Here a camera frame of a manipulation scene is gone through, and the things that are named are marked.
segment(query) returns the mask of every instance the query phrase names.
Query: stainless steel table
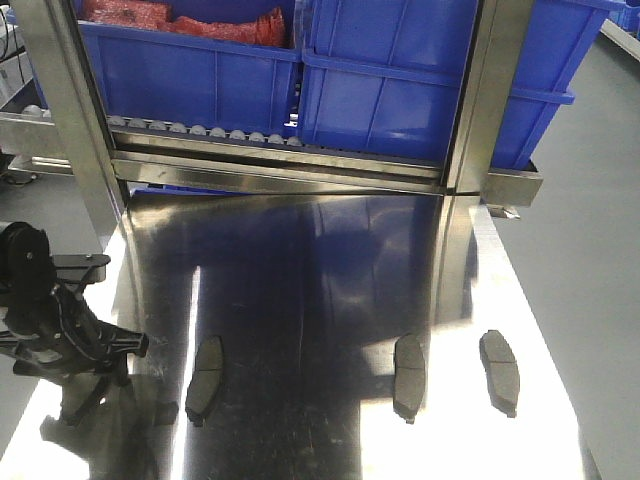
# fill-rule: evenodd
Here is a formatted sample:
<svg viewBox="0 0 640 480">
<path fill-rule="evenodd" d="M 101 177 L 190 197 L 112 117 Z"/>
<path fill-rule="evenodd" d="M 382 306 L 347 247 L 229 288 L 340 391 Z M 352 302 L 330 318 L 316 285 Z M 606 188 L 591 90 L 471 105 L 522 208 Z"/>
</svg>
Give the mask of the stainless steel table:
<svg viewBox="0 0 640 480">
<path fill-rule="evenodd" d="M 149 354 L 75 429 L 41 381 L 2 479 L 600 478 L 476 197 L 138 195 L 107 253 L 89 304 L 147 332 Z M 489 329 L 518 361 L 515 419 L 487 393 Z M 413 425 L 392 406 L 407 333 L 427 369 Z M 211 335 L 224 382 L 196 428 L 186 387 Z"/>
</svg>

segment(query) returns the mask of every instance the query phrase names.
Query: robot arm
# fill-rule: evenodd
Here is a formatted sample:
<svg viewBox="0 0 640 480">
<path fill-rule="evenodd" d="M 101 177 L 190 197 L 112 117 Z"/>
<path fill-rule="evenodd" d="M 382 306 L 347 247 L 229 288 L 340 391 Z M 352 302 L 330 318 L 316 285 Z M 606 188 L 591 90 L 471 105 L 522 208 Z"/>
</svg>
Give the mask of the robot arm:
<svg viewBox="0 0 640 480">
<path fill-rule="evenodd" d="M 108 262 L 105 255 L 53 257 L 44 231 L 0 223 L 0 305 L 8 307 L 0 352 L 16 360 L 15 374 L 58 384 L 80 373 L 126 382 L 126 356 L 144 356 L 147 336 L 98 320 L 82 295 L 103 279 Z"/>
</svg>

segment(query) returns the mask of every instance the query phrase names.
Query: blue storage crate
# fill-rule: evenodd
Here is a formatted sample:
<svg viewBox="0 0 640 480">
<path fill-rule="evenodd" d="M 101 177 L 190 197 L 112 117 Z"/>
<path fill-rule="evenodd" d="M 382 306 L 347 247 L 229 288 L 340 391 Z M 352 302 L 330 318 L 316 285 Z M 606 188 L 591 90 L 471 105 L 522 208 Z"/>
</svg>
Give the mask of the blue storage crate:
<svg viewBox="0 0 640 480">
<path fill-rule="evenodd" d="M 309 46 L 329 57 L 461 73 L 473 0 L 315 0 Z M 623 0 L 538 0 L 515 83 L 564 92 L 611 10 Z"/>
<path fill-rule="evenodd" d="M 349 62 L 303 52 L 302 140 L 443 162 L 460 95 L 456 75 Z M 573 95 L 514 88 L 493 166 L 524 168 L 558 107 Z"/>
<path fill-rule="evenodd" d="M 640 26 L 640 0 L 626 0 L 624 8 L 611 12 L 609 18 L 623 30 L 636 33 Z"/>
<path fill-rule="evenodd" d="M 461 74 L 476 0 L 315 0 L 318 55 Z"/>
<path fill-rule="evenodd" d="M 244 22 L 295 0 L 168 0 L 174 18 Z M 82 0 L 74 0 L 77 12 Z M 103 103 L 110 115 L 185 125 L 285 134 L 296 103 L 300 49 L 80 21 Z"/>
</svg>

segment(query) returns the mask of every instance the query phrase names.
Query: red packaging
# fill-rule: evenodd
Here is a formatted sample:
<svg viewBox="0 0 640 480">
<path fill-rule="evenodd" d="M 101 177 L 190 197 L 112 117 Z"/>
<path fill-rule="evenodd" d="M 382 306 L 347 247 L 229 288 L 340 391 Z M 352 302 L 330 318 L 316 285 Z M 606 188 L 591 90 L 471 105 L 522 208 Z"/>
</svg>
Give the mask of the red packaging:
<svg viewBox="0 0 640 480">
<path fill-rule="evenodd" d="M 171 5 L 141 0 L 85 0 L 84 20 L 156 29 L 157 22 L 171 20 Z"/>
<path fill-rule="evenodd" d="M 175 22 L 171 22 L 171 5 L 165 3 L 143 0 L 85 0 L 82 16 L 92 22 L 285 47 L 285 24 L 280 7 L 250 23 L 204 23 L 189 17 L 179 17 Z"/>
</svg>

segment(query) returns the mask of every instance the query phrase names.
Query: metal rack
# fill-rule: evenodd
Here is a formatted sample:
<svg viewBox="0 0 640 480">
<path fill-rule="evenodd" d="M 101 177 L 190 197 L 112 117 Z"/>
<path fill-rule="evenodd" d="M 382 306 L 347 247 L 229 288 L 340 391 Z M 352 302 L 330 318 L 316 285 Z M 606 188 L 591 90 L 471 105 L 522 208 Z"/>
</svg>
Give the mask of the metal rack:
<svg viewBox="0 0 640 480">
<path fill-rule="evenodd" d="M 605 20 L 600 30 L 612 42 L 640 62 L 640 40 L 625 32 L 611 20 Z"/>
<path fill-rule="evenodd" d="M 126 181 L 250 193 L 482 194 L 490 204 L 526 206 L 541 185 L 540 175 L 489 165 L 533 3 L 482 3 L 444 166 L 110 129 L 69 0 L 12 3 L 55 123 L 20 115 L 34 90 L 19 92 L 0 113 L 0 143 L 17 156 L 14 167 L 72 172 L 103 244 L 125 210 Z"/>
</svg>

